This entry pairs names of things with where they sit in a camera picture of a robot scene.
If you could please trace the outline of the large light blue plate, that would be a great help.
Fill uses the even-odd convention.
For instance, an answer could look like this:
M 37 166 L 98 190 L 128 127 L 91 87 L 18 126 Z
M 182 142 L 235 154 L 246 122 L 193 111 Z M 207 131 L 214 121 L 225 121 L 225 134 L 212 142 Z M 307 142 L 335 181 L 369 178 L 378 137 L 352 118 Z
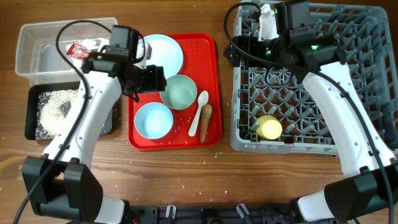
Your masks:
M 144 40 L 138 41 L 136 57 L 140 58 L 146 50 L 151 48 L 151 52 L 146 53 L 146 59 L 136 63 L 139 68 L 156 65 L 162 67 L 165 79 L 179 73 L 183 65 L 183 51 L 181 46 L 171 37 L 162 34 L 152 34 L 144 37 Z

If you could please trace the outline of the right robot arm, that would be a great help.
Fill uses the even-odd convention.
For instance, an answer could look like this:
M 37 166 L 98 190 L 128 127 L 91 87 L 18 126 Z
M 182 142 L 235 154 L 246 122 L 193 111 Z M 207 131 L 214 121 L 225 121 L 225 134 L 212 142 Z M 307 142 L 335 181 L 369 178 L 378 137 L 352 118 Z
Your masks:
M 228 37 L 224 54 L 262 67 L 288 68 L 320 110 L 340 157 L 344 179 L 292 201 L 292 223 L 346 222 L 387 208 L 394 222 L 397 159 L 377 133 L 352 83 L 344 50 L 332 35 L 317 37 L 307 1 L 274 6 L 277 37 Z

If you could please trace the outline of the white napkin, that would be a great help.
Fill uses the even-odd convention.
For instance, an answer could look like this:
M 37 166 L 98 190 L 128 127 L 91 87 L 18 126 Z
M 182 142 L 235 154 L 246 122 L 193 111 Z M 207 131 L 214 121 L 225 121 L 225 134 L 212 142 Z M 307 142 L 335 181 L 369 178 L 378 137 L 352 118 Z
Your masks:
M 103 46 L 109 44 L 109 40 L 108 39 L 104 39 L 104 38 L 85 39 L 85 40 L 79 40 L 79 41 L 76 41 L 76 42 L 78 42 L 81 45 L 83 45 L 84 47 L 86 47 L 90 52 L 99 52 L 102 49 Z M 68 50 L 71 45 L 72 44 L 68 44 L 65 47 L 66 50 Z M 72 60 L 72 63 L 74 64 L 75 67 L 81 68 L 83 60 L 78 60 L 78 59 L 72 58 L 70 56 L 67 56 L 67 58 Z

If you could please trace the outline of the yellow plastic cup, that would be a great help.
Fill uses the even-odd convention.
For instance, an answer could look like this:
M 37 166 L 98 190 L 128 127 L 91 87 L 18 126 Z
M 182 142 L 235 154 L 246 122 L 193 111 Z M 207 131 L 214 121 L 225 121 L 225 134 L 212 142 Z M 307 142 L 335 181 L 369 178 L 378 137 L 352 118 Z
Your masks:
M 268 140 L 278 139 L 282 134 L 282 125 L 277 118 L 271 115 L 264 115 L 257 119 L 256 134 Z

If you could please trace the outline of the pile of white rice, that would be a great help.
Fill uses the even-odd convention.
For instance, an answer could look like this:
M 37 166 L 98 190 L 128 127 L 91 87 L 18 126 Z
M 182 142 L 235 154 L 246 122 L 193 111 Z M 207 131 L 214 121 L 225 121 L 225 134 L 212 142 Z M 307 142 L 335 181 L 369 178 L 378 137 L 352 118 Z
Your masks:
M 67 114 L 78 90 L 45 91 L 39 94 L 35 140 L 53 139 L 68 124 Z

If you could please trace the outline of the green bowl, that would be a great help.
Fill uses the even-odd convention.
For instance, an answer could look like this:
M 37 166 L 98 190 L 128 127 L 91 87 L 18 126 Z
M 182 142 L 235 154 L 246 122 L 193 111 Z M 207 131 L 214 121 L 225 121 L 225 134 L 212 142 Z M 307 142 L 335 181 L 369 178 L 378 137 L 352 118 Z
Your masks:
M 174 110 L 185 110 L 195 102 L 198 90 L 190 77 L 174 75 L 166 81 L 165 90 L 160 92 L 160 98 L 166 106 Z

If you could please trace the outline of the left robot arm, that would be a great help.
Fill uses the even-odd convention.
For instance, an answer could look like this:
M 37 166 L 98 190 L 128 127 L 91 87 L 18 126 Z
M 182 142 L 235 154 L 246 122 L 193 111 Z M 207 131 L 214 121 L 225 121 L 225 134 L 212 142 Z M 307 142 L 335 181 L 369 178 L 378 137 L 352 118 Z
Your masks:
M 91 172 L 91 162 L 103 123 L 121 95 L 134 101 L 141 93 L 162 91 L 162 67 L 146 63 L 150 45 L 128 26 L 115 25 L 111 38 L 91 52 L 76 70 L 78 94 L 68 114 L 68 127 L 58 133 L 40 157 L 27 157 L 22 177 L 24 204 L 36 215 L 78 223 L 131 223 L 127 200 L 107 196 Z

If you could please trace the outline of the small light blue bowl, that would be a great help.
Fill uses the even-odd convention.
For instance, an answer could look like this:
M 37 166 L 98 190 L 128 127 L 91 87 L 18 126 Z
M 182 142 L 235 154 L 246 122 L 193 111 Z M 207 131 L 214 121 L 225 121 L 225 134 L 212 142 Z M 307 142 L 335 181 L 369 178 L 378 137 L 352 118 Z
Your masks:
M 144 138 L 154 140 L 166 136 L 172 129 L 174 117 L 162 103 L 152 102 L 140 107 L 134 116 L 134 126 Z

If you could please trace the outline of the red sauce packet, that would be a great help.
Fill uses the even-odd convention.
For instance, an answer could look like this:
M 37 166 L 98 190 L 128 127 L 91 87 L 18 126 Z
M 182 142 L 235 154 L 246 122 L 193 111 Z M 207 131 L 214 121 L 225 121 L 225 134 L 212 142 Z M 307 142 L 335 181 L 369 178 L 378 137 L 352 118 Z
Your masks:
M 90 51 L 78 42 L 72 43 L 70 48 L 67 50 L 68 56 L 78 60 L 86 59 L 89 54 Z

